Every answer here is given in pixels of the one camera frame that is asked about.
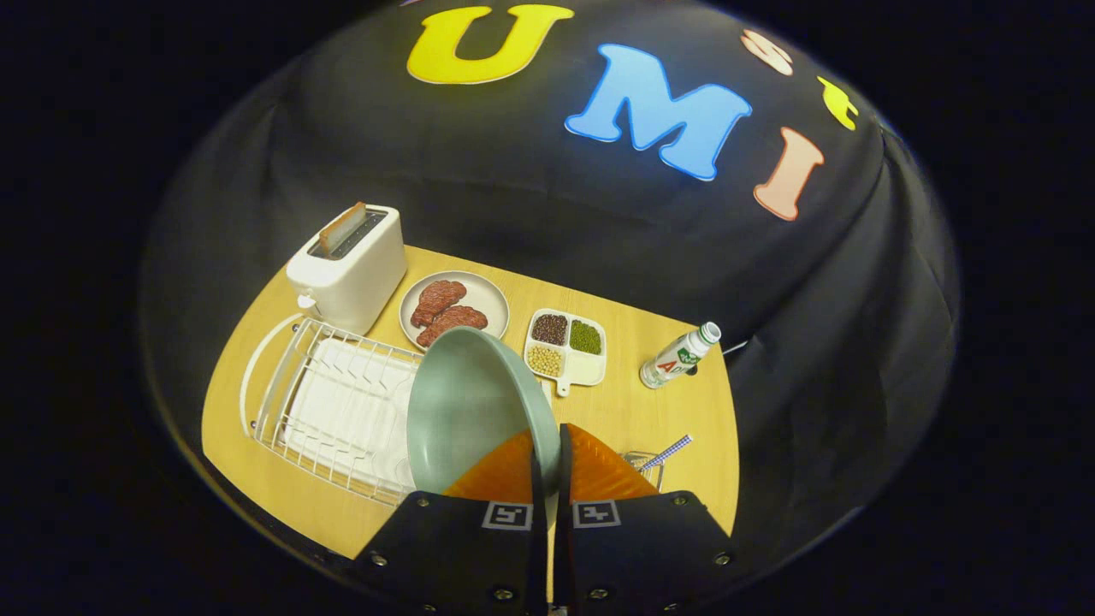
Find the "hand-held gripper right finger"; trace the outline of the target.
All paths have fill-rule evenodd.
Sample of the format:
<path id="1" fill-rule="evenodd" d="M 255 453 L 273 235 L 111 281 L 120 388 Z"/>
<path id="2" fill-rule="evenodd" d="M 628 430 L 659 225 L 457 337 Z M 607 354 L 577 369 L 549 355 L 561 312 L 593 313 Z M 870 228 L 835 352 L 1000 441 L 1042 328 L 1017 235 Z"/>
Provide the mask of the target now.
<path id="1" fill-rule="evenodd" d="M 660 493 L 587 430 L 560 426 L 557 608 L 695 615 L 736 583 L 736 547 L 696 493 Z"/>

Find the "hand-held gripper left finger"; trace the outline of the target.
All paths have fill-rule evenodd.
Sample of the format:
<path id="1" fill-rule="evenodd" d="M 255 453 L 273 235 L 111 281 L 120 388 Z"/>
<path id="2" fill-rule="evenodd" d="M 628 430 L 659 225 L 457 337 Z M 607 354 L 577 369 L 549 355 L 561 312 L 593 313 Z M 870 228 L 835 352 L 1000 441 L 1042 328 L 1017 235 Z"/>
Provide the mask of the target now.
<path id="1" fill-rule="evenodd" d="M 406 615 L 545 615 L 548 514 L 531 433 L 441 492 L 407 495 L 356 557 L 355 578 Z"/>

